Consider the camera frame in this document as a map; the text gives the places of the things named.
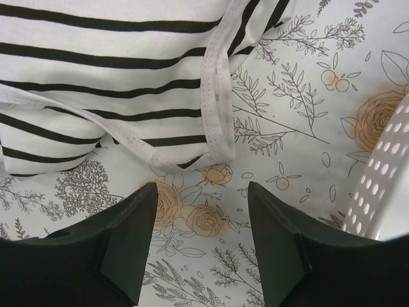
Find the striped shirt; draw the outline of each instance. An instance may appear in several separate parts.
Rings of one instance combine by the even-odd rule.
[[[153,167],[235,158],[231,74],[289,0],[0,0],[0,162],[78,166],[108,133]]]

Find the white plastic basket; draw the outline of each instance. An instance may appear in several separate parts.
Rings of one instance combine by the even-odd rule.
[[[409,233],[409,96],[400,103],[360,178],[343,230],[376,240]]]

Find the folded cloth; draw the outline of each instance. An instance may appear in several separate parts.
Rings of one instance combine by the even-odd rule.
[[[0,0],[0,142],[27,177],[108,133],[153,167],[235,158],[231,73],[289,0]]]

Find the rose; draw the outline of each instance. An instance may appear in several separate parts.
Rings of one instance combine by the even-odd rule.
[[[175,186],[170,186],[155,180],[158,187],[158,209],[155,219],[155,227],[163,228],[173,223],[174,219],[180,215],[183,205],[180,193]]]
[[[368,152],[373,150],[403,98],[402,94],[390,91],[369,99],[359,108],[355,126],[355,142],[359,147]]]
[[[230,181],[233,174],[230,166],[227,164],[209,166],[201,172],[204,175],[206,184],[210,183],[211,185],[224,185]]]
[[[224,226],[221,209],[208,205],[184,206],[181,214],[189,227],[202,237],[214,237]]]

